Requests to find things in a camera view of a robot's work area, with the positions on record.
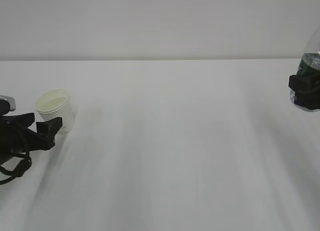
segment white wall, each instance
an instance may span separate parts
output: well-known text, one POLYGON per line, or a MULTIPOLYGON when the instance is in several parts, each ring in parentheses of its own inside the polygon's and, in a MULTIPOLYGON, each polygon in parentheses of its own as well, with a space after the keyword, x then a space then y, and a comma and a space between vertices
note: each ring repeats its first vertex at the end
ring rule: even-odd
POLYGON ((0 0, 0 60, 300 57, 320 0, 0 0))

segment paper cup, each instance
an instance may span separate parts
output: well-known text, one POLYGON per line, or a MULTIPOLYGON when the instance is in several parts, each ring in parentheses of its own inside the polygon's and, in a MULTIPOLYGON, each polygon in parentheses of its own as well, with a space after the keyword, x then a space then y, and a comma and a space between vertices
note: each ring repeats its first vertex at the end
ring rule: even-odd
POLYGON ((34 108, 44 121, 56 117, 62 118, 62 128, 58 131, 59 135, 72 130, 75 117, 71 109, 70 93, 65 88, 56 88, 45 92, 35 101, 34 108))

